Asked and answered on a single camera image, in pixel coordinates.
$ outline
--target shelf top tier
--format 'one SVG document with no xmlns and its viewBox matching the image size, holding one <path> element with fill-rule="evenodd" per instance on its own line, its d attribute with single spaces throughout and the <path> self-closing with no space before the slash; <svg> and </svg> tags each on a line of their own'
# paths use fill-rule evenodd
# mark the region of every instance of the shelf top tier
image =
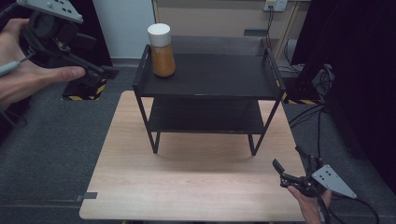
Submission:
<svg viewBox="0 0 396 224">
<path fill-rule="evenodd" d="M 175 54 L 174 58 L 176 72 L 158 77 L 152 72 L 147 45 L 134 77 L 134 91 L 142 97 L 257 100 L 276 100 L 284 91 L 269 49 L 262 56 Z"/>
</svg>

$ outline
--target white bottle cap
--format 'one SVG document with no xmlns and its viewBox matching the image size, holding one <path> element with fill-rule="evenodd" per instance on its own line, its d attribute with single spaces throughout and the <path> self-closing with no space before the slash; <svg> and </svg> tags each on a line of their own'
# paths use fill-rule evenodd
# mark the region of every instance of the white bottle cap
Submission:
<svg viewBox="0 0 396 224">
<path fill-rule="evenodd" d="M 171 43 L 171 28 L 163 23 L 155 23 L 148 27 L 148 39 L 152 46 L 165 47 Z"/>
</svg>

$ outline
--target orange-brown bottle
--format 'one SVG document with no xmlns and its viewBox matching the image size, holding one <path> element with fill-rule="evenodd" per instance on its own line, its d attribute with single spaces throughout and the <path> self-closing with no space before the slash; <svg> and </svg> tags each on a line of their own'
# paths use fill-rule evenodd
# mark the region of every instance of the orange-brown bottle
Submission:
<svg viewBox="0 0 396 224">
<path fill-rule="evenodd" d="M 159 77 L 169 77 L 176 71 L 170 31 L 170 27 L 163 23 L 152 24 L 148 28 L 152 69 Z"/>
</svg>

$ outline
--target wall socket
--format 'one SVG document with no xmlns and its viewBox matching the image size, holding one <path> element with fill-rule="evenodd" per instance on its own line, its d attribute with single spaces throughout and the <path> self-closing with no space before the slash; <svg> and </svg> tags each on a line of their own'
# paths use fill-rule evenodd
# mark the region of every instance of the wall socket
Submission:
<svg viewBox="0 0 396 224">
<path fill-rule="evenodd" d="M 288 0 L 266 0 L 264 4 L 264 11 L 270 11 L 272 7 L 273 11 L 285 11 Z"/>
</svg>

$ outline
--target shelf bottom tier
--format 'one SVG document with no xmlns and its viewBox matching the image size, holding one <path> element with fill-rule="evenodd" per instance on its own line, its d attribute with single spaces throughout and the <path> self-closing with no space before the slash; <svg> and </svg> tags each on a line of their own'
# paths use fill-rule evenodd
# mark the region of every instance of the shelf bottom tier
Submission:
<svg viewBox="0 0 396 224">
<path fill-rule="evenodd" d="M 257 100 L 155 98 L 149 130 L 164 133 L 262 133 Z"/>
</svg>

